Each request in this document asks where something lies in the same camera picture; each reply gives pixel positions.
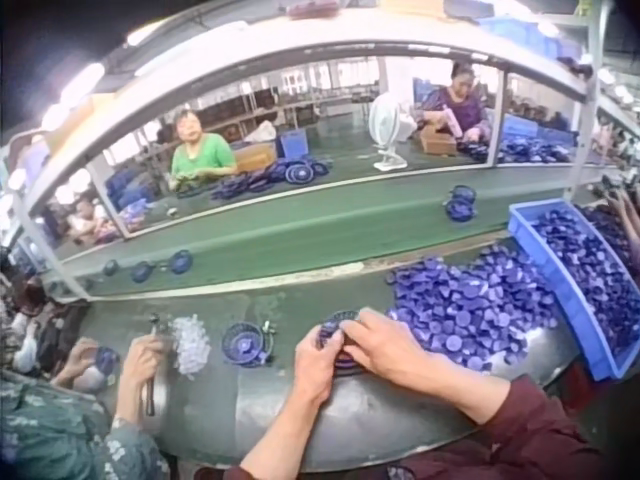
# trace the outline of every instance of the cardboard box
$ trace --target cardboard box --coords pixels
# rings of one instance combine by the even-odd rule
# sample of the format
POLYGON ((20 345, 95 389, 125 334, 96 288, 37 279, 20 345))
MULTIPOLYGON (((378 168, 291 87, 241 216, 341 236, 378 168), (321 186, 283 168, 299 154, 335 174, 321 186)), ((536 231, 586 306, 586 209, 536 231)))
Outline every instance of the cardboard box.
POLYGON ((447 133, 436 133, 433 127, 426 126, 420 132, 420 141, 424 153, 429 155, 457 155, 456 141, 447 133))
POLYGON ((253 172, 271 165, 276 160, 276 147, 273 143, 257 143, 235 150, 238 170, 253 172))

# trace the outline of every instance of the worker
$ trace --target worker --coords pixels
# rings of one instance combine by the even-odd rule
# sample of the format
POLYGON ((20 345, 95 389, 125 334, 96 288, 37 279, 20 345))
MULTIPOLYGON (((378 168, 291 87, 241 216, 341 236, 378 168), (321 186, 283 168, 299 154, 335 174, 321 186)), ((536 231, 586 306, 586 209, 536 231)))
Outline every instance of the worker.
POLYGON ((227 141, 217 133, 204 133, 198 116, 183 110, 176 118, 178 137, 171 164, 169 187, 176 191, 188 183, 209 183, 237 173, 235 156, 227 141))
POLYGON ((629 242, 629 254, 634 271, 640 271, 640 216, 637 206, 633 204, 624 188, 618 188, 615 197, 607 194, 607 201, 620 218, 622 229, 629 242))
POLYGON ((113 229, 113 223, 107 217, 102 205, 94 205, 86 197, 80 198, 76 204, 76 215, 69 217, 71 239, 76 245, 92 245, 104 230, 113 229))
MULTIPOLYGON (((318 327, 312 329, 296 348, 293 387, 279 415, 225 478, 298 476, 320 406, 330 396, 334 362, 341 349, 371 373, 399 387, 454 405, 489 436, 493 447, 467 440, 451 445, 448 451, 445 447, 400 461, 414 478, 605 478, 600 476, 599 452, 581 438, 559 402, 547 398, 527 377, 509 382, 426 352, 405 324, 371 309, 361 310, 358 321, 342 322, 321 350, 317 348, 318 332, 318 327), (345 335, 349 344, 344 343, 345 335)), ((381 468, 378 473, 367 470, 362 478, 389 478, 387 467, 381 468)))
POLYGON ((79 340, 50 384, 0 372, 0 478, 169 478, 140 417, 142 388, 156 374, 164 343, 149 335, 131 344, 111 425, 100 403, 66 390, 93 363, 95 350, 95 342, 79 340))
POLYGON ((451 71, 451 86, 442 87, 429 94, 422 104, 424 119, 438 133, 455 134, 447 122, 445 108, 450 109, 462 131, 465 142, 489 141, 491 126, 484 106, 472 93, 475 75, 471 65, 455 62, 451 71))

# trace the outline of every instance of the purple shirt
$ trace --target purple shirt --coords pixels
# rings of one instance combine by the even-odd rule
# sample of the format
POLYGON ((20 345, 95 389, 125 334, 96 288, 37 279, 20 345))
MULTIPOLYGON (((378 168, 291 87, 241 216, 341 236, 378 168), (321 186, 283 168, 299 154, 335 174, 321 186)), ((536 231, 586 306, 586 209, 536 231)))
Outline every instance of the purple shirt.
MULTIPOLYGON (((471 128, 479 128, 482 132, 482 137, 485 140, 489 140, 491 126, 478 97, 474 94, 469 94, 462 102, 455 102, 449 94, 449 89, 442 87, 429 94, 422 104, 422 109, 427 112, 434 112, 444 110, 445 106, 453 111, 463 133, 471 128)), ((451 133, 448 127, 445 127, 440 132, 451 133)))

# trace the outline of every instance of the small fan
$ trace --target small fan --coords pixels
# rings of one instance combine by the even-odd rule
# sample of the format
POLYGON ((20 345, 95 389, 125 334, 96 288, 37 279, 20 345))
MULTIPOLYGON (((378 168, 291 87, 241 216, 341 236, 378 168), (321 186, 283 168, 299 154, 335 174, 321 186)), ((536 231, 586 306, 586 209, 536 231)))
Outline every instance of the small fan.
POLYGON ((376 98, 369 114, 369 135, 382 160, 373 166, 381 172, 407 168, 407 161, 396 153, 396 143, 406 140, 416 128, 413 118, 400 111, 400 105, 390 93, 376 98))

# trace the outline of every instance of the fluorescent light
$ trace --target fluorescent light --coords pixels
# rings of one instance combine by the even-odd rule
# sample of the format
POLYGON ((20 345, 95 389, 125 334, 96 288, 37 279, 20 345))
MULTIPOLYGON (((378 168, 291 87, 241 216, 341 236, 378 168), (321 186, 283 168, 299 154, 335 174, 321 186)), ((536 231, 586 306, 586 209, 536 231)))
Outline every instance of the fluorescent light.
POLYGON ((579 64, 581 65, 590 65, 593 63, 593 55, 591 55, 590 53, 583 53, 582 56, 580 57, 580 60, 578 61, 579 64))
POLYGON ((62 126, 69 116, 69 108, 60 105, 51 105, 47 113, 42 117, 42 129, 47 132, 53 132, 62 126))
POLYGON ((8 193, 0 197, 0 215, 6 215, 13 206, 13 195, 8 193))
POLYGON ((92 63, 87 66, 62 90, 60 104, 68 109, 77 106, 85 96, 91 93, 104 74, 104 65, 101 63, 92 63))
POLYGON ((18 191, 27 180, 27 171, 24 168, 16 168, 9 177, 9 188, 18 191))
POLYGON ((60 205, 71 205, 75 200, 73 190, 67 185, 60 185, 56 189, 55 197, 60 205))
POLYGON ((75 193, 86 192, 91 183, 91 175, 85 168, 79 169, 69 178, 69 186, 75 193))
POLYGON ((430 51, 431 53, 441 53, 441 54, 448 54, 451 53, 451 48, 449 47, 439 47, 437 45, 429 45, 427 47, 427 50, 430 51))
POLYGON ((613 85, 614 83, 616 83, 615 77, 606 68, 601 68, 600 70, 598 70, 598 78, 602 81, 602 83, 606 83, 607 85, 613 85))
POLYGON ((142 43, 142 41, 155 32, 166 20, 158 20, 157 22, 150 23, 144 27, 140 27, 138 30, 131 32, 127 36, 127 45, 130 47, 136 47, 142 43))
POLYGON ((540 30, 540 33, 542 33, 543 35, 551 38, 555 38, 560 34, 560 30, 558 30, 558 27, 556 27, 553 23, 547 21, 540 22, 538 24, 538 30, 540 30))
POLYGON ((240 32, 248 26, 249 24, 245 21, 231 22, 209 30, 208 32, 201 33, 200 35, 190 38, 189 40, 182 42, 172 49, 167 50, 166 52, 161 53, 157 57, 151 59, 136 71, 135 76, 141 77, 151 70, 155 70, 159 66, 167 63, 169 60, 185 52, 187 49, 194 49, 207 43, 213 43, 212 41, 215 39, 215 37, 219 37, 218 39, 220 41, 228 42, 229 38, 227 37, 227 35, 229 35, 229 33, 240 32))
POLYGON ((627 90, 627 87, 625 87, 624 85, 618 85, 614 92, 616 93, 617 96, 619 96, 620 98, 624 98, 629 96, 629 90, 627 90))
POLYGON ((485 55, 484 53, 472 53, 471 54, 471 58, 473 58, 474 60, 478 60, 480 62, 486 62, 487 60, 489 60, 489 55, 485 55))

